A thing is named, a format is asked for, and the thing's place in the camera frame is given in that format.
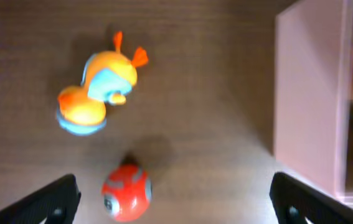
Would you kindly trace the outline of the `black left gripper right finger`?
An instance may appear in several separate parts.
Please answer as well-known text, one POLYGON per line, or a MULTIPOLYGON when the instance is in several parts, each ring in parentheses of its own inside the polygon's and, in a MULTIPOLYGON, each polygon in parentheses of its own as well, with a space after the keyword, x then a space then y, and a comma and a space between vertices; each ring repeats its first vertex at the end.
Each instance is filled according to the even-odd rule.
POLYGON ((353 209, 284 172, 274 174, 270 198, 279 224, 353 224, 353 209))

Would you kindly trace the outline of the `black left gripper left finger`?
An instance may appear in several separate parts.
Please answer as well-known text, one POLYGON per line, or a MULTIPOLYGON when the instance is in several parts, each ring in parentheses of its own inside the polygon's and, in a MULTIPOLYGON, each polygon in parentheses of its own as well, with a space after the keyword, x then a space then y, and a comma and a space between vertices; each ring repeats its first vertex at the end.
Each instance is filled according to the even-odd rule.
POLYGON ((76 177, 67 174, 0 210, 0 223, 72 224, 80 199, 76 177))

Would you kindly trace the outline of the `orange blue duck toy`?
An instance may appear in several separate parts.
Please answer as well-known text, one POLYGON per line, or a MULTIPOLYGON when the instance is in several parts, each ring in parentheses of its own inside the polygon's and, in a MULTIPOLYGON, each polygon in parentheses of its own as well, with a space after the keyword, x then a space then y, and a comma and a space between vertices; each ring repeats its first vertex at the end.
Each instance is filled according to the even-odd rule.
POLYGON ((113 36, 113 50, 94 53, 87 60, 78 86, 64 88, 57 97, 57 122, 76 136, 88 136, 106 127, 106 105, 126 103, 138 82, 137 68, 149 62, 138 47, 133 58, 122 53, 123 33, 113 36))

